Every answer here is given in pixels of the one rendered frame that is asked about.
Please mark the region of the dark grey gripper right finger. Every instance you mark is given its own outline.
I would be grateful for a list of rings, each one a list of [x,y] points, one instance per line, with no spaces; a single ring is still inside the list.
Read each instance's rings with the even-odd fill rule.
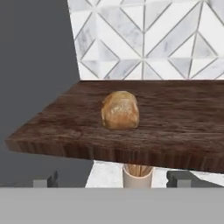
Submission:
[[[190,171],[168,171],[166,173],[167,187],[221,187],[221,185],[202,180]]]

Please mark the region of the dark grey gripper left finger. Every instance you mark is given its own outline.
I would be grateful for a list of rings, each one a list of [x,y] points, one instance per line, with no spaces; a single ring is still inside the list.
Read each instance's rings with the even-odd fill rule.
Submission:
[[[36,178],[32,181],[34,187],[57,187],[58,186],[58,172],[55,171],[48,177]]]

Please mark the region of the golden brown bread roll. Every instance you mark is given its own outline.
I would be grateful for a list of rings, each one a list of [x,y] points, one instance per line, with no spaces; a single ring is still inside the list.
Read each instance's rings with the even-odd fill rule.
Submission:
[[[115,91],[102,102],[101,119],[110,130],[135,129],[139,124],[137,98],[128,91]]]

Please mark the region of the cream pot of wooden tools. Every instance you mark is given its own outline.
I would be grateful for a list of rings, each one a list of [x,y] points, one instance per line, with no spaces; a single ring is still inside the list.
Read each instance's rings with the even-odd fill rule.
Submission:
[[[142,177],[131,175],[126,164],[122,167],[122,185],[124,188],[151,188],[152,177],[152,167]]]

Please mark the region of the dark brown wooden shelf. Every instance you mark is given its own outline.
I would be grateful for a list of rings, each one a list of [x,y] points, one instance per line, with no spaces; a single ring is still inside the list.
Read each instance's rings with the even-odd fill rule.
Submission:
[[[102,126],[102,102],[119,90],[137,99],[136,129]],[[16,152],[224,173],[224,80],[80,81],[5,143]]]

